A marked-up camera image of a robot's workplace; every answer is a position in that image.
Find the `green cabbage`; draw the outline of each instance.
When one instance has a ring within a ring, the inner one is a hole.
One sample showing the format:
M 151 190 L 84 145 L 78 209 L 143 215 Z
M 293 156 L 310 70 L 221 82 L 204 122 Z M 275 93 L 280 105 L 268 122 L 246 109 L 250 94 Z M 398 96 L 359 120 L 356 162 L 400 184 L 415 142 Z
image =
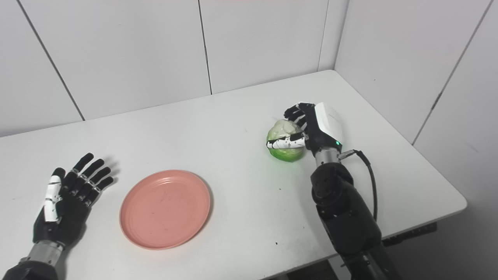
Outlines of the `green cabbage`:
M 288 120 L 278 120 L 275 123 L 275 125 L 270 129 L 270 131 L 268 131 L 268 135 L 266 136 L 266 141 L 275 140 L 301 131 L 302 129 L 298 127 L 294 122 Z M 304 149 L 305 148 L 297 148 L 297 149 L 268 148 L 271 155 L 280 160 L 289 161 L 289 162 L 300 159 L 304 155 Z

